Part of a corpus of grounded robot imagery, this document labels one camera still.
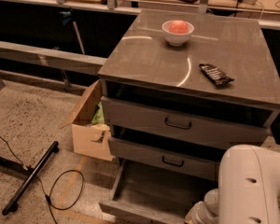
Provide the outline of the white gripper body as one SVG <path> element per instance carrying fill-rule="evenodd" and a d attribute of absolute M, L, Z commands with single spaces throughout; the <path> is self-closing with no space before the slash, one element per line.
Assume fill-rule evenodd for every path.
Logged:
<path fill-rule="evenodd" d="M 188 224 L 218 224 L 218 216 L 204 202 L 198 202 L 189 211 Z"/>

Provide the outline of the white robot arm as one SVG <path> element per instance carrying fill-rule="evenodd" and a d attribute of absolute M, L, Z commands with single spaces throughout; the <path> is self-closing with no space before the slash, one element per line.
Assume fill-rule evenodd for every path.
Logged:
<path fill-rule="evenodd" d="M 218 187 L 190 209 L 186 224 L 280 224 L 280 152 L 238 145 L 219 165 Z"/>

